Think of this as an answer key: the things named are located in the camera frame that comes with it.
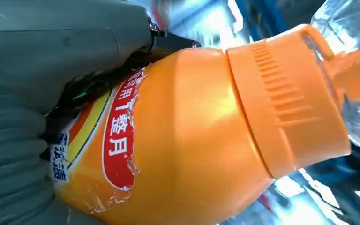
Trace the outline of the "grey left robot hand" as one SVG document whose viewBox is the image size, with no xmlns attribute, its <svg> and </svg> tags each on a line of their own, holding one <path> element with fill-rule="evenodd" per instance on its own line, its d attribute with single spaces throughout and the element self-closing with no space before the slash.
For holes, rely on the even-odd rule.
<svg viewBox="0 0 360 225">
<path fill-rule="evenodd" d="M 0 0 L 0 109 L 53 108 L 71 81 L 199 47 L 122 0 Z"/>
</svg>

